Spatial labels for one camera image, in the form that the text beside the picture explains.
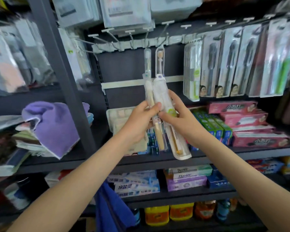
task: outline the yellow bottle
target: yellow bottle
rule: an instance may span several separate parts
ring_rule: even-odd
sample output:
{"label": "yellow bottle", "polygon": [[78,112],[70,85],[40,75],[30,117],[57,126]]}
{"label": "yellow bottle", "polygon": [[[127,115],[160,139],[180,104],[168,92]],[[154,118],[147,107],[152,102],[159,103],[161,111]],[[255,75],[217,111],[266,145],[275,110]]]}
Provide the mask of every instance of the yellow bottle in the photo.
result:
{"label": "yellow bottle", "polygon": [[169,222],[169,206],[145,208],[145,221],[149,226],[164,226]]}
{"label": "yellow bottle", "polygon": [[170,218],[173,221],[188,220],[193,214],[193,204],[194,203],[170,205]]}

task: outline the hand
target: hand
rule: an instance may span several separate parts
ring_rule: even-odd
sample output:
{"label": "hand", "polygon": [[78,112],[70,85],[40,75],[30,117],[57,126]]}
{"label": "hand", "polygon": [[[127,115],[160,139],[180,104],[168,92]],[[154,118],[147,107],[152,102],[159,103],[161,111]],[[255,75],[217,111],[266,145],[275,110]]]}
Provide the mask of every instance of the hand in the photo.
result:
{"label": "hand", "polygon": [[198,147],[199,143],[208,136],[209,132],[197,121],[176,93],[169,90],[169,94],[173,99],[173,103],[175,103],[174,107],[178,111],[179,117],[173,117],[166,112],[160,112],[159,117],[163,121],[173,125],[175,130],[191,145]]}
{"label": "hand", "polygon": [[138,143],[144,138],[147,129],[152,127],[151,118],[161,109],[161,103],[156,103],[151,109],[145,110],[148,106],[147,101],[141,102],[135,107],[129,116],[129,119],[120,130],[132,144]]}

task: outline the forearm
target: forearm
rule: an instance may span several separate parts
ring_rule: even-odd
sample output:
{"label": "forearm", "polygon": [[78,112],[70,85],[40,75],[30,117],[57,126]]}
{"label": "forearm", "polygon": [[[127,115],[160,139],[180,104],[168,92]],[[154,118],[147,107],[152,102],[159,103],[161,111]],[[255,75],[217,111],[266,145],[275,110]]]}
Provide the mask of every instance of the forearm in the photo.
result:
{"label": "forearm", "polygon": [[113,136],[88,160],[33,202],[9,232],[68,231],[130,145],[125,135]]}
{"label": "forearm", "polygon": [[230,181],[268,229],[290,231],[290,193],[255,170],[211,134],[204,133],[202,139],[202,142],[197,142],[197,146]]}

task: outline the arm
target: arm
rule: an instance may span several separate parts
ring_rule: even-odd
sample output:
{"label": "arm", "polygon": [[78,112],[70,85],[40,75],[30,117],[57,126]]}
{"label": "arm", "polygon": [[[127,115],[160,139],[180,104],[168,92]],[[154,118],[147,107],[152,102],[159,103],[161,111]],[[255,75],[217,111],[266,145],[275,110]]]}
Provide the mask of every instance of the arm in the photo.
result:
{"label": "arm", "polygon": [[170,91],[170,96],[179,118],[162,112],[159,116],[207,155],[270,231],[290,231],[290,192],[255,170],[207,132],[174,92]]}
{"label": "arm", "polygon": [[149,111],[145,111],[146,107],[146,101],[138,105],[115,136],[57,185],[44,192],[18,217],[8,232],[69,231],[128,148],[144,137],[151,117],[159,112],[161,104]]}

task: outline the person's right hand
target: person's right hand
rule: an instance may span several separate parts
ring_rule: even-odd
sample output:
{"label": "person's right hand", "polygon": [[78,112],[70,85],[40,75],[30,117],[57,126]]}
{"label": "person's right hand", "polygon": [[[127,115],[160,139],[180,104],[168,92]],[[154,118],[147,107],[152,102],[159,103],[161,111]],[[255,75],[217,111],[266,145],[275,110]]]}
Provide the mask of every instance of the person's right hand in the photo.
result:
{"label": "person's right hand", "polygon": [[197,121],[176,93],[169,90],[169,94],[173,103],[175,103],[174,107],[178,111],[179,117],[173,117],[166,112],[159,112],[159,117],[173,125],[175,130],[191,145],[198,147],[199,143],[208,136],[209,132]]}

